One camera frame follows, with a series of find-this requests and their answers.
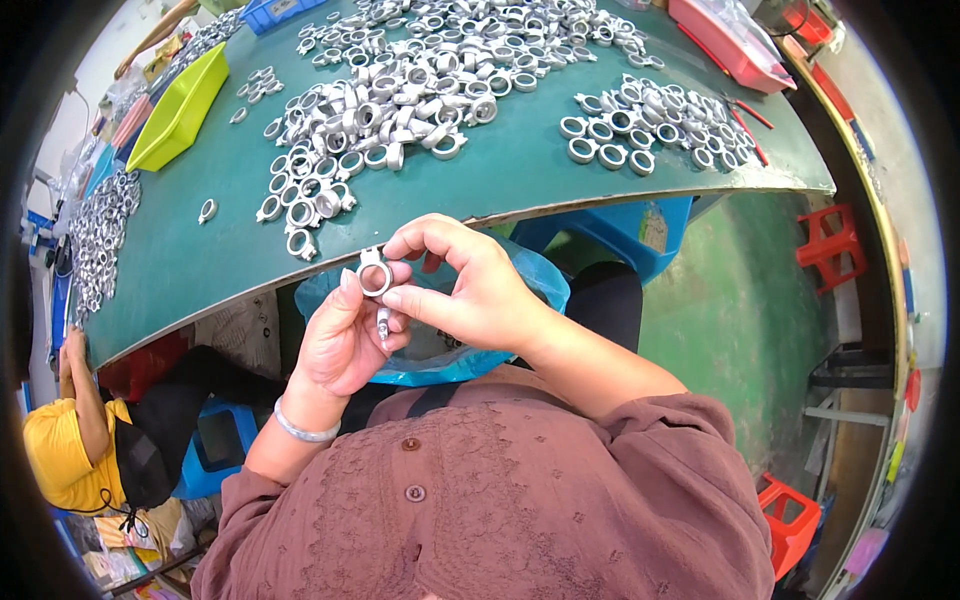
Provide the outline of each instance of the person in yellow shirt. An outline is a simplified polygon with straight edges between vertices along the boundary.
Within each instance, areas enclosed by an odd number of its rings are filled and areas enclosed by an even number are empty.
[[[163,504],[180,480],[197,418],[211,394],[269,408],[286,383],[231,363],[208,346],[188,350],[137,404],[103,402],[86,364],[86,337],[71,326],[60,348],[62,399],[23,421],[37,486],[50,504],[96,515]]]

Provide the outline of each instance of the brown blouse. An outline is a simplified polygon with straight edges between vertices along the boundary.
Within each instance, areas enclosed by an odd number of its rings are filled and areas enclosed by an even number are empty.
[[[719,402],[641,398],[599,424],[558,404],[465,385],[338,438],[287,488],[244,468],[193,597],[770,597],[770,531]]]

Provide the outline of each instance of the black face mask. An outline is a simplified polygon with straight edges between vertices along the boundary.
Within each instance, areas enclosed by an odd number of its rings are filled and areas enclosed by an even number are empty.
[[[120,483],[131,508],[152,509],[170,497],[177,482],[167,476],[160,451],[135,425],[117,419],[113,433]]]

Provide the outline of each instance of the bracelet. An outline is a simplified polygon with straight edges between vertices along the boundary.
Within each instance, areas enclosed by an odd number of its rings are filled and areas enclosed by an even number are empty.
[[[313,444],[319,444],[322,442],[329,442],[337,437],[337,433],[340,431],[340,421],[337,420],[337,423],[327,429],[326,431],[321,432],[310,432],[303,431],[298,429],[283,416],[283,413],[280,412],[280,401],[283,400],[283,396],[276,399],[276,404],[274,404],[274,417],[276,417],[276,422],[280,423],[280,427],[283,427],[283,430],[304,442],[310,442]]]

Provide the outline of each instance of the yellow shirt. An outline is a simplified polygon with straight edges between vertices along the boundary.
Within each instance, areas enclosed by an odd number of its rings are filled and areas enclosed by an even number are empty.
[[[64,398],[30,412],[23,421],[23,441],[43,497],[70,511],[98,511],[104,506],[100,489],[110,491],[110,505],[127,499],[120,486],[113,430],[116,419],[129,423],[127,404],[111,400],[107,408],[110,444],[95,465],[86,458],[77,423],[76,400]]]

